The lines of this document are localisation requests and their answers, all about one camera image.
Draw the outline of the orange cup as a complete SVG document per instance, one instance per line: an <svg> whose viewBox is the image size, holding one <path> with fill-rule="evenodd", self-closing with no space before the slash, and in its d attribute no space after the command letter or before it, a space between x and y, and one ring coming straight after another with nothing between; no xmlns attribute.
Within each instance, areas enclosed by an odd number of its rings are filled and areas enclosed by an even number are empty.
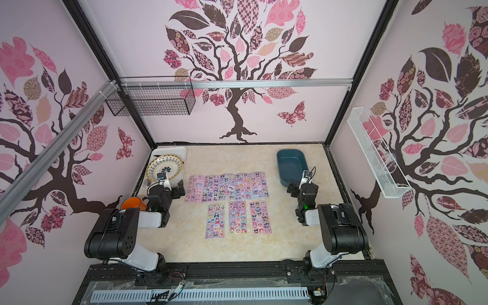
<svg viewBox="0 0 488 305"><path fill-rule="evenodd" d="M129 208L138 208L141 211L146 211L147 205L144 203L143 199L139 197L131 197L126 199L121 206L122 210L127 210Z"/></svg>

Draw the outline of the aluminium rail back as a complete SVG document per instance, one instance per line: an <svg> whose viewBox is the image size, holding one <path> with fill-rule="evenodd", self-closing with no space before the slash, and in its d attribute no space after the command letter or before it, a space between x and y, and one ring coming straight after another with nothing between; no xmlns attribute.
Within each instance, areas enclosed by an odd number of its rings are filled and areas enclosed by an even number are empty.
<svg viewBox="0 0 488 305"><path fill-rule="evenodd" d="M324 87L324 86L345 86L351 87L353 79L346 78L326 78L326 79L307 79L307 80L226 80L226 81L128 81L122 83L121 87L130 86L144 87L155 86L183 86L193 89L212 89L212 88L282 88L282 87Z"/></svg>

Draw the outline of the pink sticker sheet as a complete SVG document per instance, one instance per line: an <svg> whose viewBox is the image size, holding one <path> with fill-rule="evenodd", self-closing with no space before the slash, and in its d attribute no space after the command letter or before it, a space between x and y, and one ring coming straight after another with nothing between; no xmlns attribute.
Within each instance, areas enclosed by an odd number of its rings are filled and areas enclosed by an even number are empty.
<svg viewBox="0 0 488 305"><path fill-rule="evenodd" d="M201 203L203 201L204 182L204 175L192 175L189 177L188 190L184 198L185 203Z"/></svg>

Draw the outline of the aluminium rail left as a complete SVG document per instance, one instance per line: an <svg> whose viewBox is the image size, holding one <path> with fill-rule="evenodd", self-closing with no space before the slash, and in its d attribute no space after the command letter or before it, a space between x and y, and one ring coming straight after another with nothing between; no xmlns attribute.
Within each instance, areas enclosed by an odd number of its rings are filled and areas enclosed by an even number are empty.
<svg viewBox="0 0 488 305"><path fill-rule="evenodd" d="M109 81L90 99L88 104L77 113L66 127L59 132L53 141L44 149L37 158L30 164L25 172L15 179L10 187L1 197L1 222L4 222L17 205L25 198L34 184L42 178L53 162L67 148L69 143L90 120L96 111L105 103L110 94L113 94L118 87L114 80Z"/></svg>

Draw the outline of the teal plastic storage box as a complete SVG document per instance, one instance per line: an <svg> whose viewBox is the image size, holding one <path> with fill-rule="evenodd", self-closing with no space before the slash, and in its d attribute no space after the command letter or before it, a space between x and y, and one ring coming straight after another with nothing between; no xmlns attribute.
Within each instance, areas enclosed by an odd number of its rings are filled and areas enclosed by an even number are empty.
<svg viewBox="0 0 488 305"><path fill-rule="evenodd" d="M277 164L280 183L285 188L300 183L303 172L309 170L304 153L298 149L279 150Z"/></svg>

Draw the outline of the white plastic tray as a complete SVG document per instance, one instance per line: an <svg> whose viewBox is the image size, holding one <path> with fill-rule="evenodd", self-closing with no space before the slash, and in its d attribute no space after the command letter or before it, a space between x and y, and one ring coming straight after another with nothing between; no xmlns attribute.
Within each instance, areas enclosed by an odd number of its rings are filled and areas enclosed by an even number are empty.
<svg viewBox="0 0 488 305"><path fill-rule="evenodd" d="M183 162L184 162L184 167L183 167L183 170L181 171L181 173L173 178L172 180L169 180L170 181L170 185L171 187L175 187L177 185L177 183L183 179L183 176L184 176L184 170L185 170L185 166L186 166L186 156L187 156L187 148L184 147L184 146L165 146L165 147L159 147L155 150L152 151L151 153L151 156L150 156L150 159L149 159L149 163L151 161L153 161L154 159L156 159L157 157L159 156L163 156L163 155L176 155L178 157L180 157ZM146 168L144 170L144 178L143 178L143 181L142 181L142 184L141 184L141 189L142 190L146 190L150 184L154 183L154 182L151 182L149 181L147 178L146 178Z"/></svg>

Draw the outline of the patterned ceramic plate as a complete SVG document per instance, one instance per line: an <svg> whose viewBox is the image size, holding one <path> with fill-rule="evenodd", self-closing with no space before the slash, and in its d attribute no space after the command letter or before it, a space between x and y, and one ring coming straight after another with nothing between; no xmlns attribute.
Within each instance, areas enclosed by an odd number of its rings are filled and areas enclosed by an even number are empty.
<svg viewBox="0 0 488 305"><path fill-rule="evenodd" d="M166 173L168 180L177 177L183 170L184 162L176 155L159 156L146 168L146 178L151 182L158 181L158 174Z"/></svg>

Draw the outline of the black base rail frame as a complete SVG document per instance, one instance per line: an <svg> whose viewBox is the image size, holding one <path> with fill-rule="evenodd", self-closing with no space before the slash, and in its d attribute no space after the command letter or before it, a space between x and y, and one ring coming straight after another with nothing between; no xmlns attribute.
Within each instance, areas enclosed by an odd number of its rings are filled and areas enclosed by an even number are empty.
<svg viewBox="0 0 488 305"><path fill-rule="evenodd" d="M287 283L299 283L311 286L311 276L305 277L303 263L300 261L268 262L219 262L219 263L168 263L167 268L172 278L156 276L154 273L142 273L120 264L94 264L88 268L73 304L81 304L91 282L127 283L135 281L139 286L169 288L178 283L180 273L189 281L228 280L251 278L278 278ZM383 260L340 260L332 265L335 279L349 276L382 276L391 292L394 304L402 304L399 293L393 283L388 268Z"/></svg>

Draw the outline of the character sticker sheet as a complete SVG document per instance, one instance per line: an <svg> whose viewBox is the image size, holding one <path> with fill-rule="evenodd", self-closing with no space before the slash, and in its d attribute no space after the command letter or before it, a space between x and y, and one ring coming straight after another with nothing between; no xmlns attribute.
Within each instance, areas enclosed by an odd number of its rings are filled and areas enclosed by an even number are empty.
<svg viewBox="0 0 488 305"><path fill-rule="evenodd" d="M251 202L250 213L252 220L252 231L255 235L272 234L269 221L268 205L266 201Z"/></svg>
<svg viewBox="0 0 488 305"><path fill-rule="evenodd" d="M207 175L203 185L203 202L218 202L219 200L219 175Z"/></svg>
<svg viewBox="0 0 488 305"><path fill-rule="evenodd" d="M250 174L252 198L269 197L268 183L264 172L253 172Z"/></svg>
<svg viewBox="0 0 488 305"><path fill-rule="evenodd" d="M219 201L236 198L235 174L222 174L219 178Z"/></svg>

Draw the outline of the aluminium rail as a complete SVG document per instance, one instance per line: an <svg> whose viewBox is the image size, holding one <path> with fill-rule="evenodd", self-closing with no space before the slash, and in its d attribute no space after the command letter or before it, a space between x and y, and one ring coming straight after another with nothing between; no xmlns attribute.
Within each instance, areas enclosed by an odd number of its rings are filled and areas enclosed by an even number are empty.
<svg viewBox="0 0 488 305"><path fill-rule="evenodd" d="M346 78L326 78L326 79L307 79L307 80L226 80L226 81L128 81L122 83L121 87L130 86L144 87L155 86L183 86L193 89L212 89L212 88L282 88L282 87L324 87L324 86L345 86L351 87L353 79Z"/></svg>
<svg viewBox="0 0 488 305"><path fill-rule="evenodd" d="M25 172L15 179L10 187L1 197L1 222L4 222L17 205L25 198L34 184L42 178L53 162L67 148L69 143L90 120L96 111L105 103L110 94L113 94L118 87L114 80L109 81L90 99L88 104L77 113L66 127L59 132L53 141L44 149L37 158L30 164Z"/></svg>

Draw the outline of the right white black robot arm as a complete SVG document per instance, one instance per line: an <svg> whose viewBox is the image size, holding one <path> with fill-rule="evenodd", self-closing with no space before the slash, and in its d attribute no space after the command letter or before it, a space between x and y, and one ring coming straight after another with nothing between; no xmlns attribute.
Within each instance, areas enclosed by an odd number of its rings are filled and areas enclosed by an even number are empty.
<svg viewBox="0 0 488 305"><path fill-rule="evenodd" d="M307 251L303 264L308 269L325 269L346 255L368 249L367 234L352 204L316 203L318 186L312 182L289 184L287 193L297 198L296 217L300 224L319 227L321 243Z"/></svg>

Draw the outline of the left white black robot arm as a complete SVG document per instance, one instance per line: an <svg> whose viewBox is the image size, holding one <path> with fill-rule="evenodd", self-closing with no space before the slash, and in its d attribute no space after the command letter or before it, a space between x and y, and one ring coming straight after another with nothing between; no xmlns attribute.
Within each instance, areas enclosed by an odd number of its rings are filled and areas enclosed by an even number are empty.
<svg viewBox="0 0 488 305"><path fill-rule="evenodd" d="M85 256L124 264L141 272L167 274L164 256L138 244L137 233L139 229L166 227L172 201L185 194L182 180L175 188L166 180L159 181L147 188L148 211L138 207L103 210L85 241Z"/></svg>

